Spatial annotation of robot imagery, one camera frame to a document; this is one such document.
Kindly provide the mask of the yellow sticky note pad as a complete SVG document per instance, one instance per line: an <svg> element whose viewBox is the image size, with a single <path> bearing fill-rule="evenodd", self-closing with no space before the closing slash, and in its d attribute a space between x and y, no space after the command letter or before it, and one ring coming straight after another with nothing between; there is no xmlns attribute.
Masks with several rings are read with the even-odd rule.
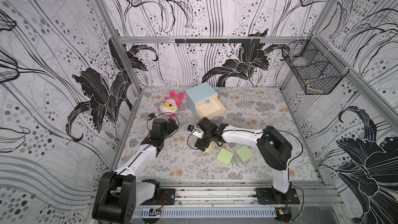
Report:
<svg viewBox="0 0 398 224"><path fill-rule="evenodd" d="M213 142L210 142L210 143L209 143L208 147L205 149L205 152L206 152L206 153L209 153L209 152L210 152L211 148L213 147L213 144L214 144Z"/></svg>

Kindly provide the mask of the green sticky note pad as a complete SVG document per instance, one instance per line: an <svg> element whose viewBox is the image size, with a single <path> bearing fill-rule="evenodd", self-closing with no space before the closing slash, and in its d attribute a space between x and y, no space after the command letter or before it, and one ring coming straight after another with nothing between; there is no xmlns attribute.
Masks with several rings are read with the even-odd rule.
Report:
<svg viewBox="0 0 398 224"><path fill-rule="evenodd" d="M242 162L246 162L254 156L253 152L246 145L237 149L236 153Z"/></svg>
<svg viewBox="0 0 398 224"><path fill-rule="evenodd" d="M221 162L222 164L229 166L233 156L234 156L234 153L222 148L222 149L220 149L216 159L219 162Z"/></svg>

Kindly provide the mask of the blue wooden drawer box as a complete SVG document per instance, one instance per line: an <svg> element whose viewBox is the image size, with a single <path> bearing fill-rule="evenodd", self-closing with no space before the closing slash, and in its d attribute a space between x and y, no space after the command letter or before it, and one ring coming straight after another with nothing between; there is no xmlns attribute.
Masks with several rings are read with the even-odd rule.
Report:
<svg viewBox="0 0 398 224"><path fill-rule="evenodd" d="M209 120L217 120L226 112L226 108L218 99L218 93L208 82L187 89L186 97L187 105L197 119L206 117Z"/></svg>

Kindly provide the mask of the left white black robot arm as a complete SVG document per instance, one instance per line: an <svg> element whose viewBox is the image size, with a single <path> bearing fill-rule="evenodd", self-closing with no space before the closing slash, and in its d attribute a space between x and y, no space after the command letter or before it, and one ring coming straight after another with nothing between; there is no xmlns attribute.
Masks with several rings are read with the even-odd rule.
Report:
<svg viewBox="0 0 398 224"><path fill-rule="evenodd" d="M175 119L154 118L152 129L142 141L132 158L114 171L103 174L99 181L92 218L104 222L127 224L135 208L142 205L159 205L155 212L173 201L161 190L160 182L154 179L137 179L145 168L159 155L164 141L179 128Z"/></svg>

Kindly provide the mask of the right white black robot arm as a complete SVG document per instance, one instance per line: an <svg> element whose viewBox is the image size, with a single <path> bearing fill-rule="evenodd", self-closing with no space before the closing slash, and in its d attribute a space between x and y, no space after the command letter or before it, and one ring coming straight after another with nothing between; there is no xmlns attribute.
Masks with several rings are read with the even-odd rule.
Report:
<svg viewBox="0 0 398 224"><path fill-rule="evenodd" d="M222 123L216 125L203 117L196 126L189 125L188 131L198 139L195 148L205 151L211 142L216 144L236 143L256 147L265 163L273 170L273 190L286 194L291 188L288 162L291 160L291 143L272 126L251 130Z"/></svg>

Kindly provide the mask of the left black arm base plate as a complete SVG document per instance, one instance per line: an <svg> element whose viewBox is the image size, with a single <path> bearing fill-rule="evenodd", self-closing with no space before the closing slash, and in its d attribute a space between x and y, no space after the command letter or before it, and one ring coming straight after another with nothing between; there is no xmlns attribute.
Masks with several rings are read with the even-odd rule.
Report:
<svg viewBox="0 0 398 224"><path fill-rule="evenodd" d="M141 205L174 205L175 202L176 190L174 188L160 188L156 189L154 192L154 196L143 202Z"/></svg>

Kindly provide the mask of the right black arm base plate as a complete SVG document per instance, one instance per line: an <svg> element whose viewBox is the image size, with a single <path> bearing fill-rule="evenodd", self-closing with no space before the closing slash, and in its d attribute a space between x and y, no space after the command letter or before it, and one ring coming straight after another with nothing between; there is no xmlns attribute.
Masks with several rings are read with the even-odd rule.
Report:
<svg viewBox="0 0 398 224"><path fill-rule="evenodd" d="M295 205L300 204L295 188L290 187L286 193L281 193L274 188L256 188L256 198L261 205Z"/></svg>

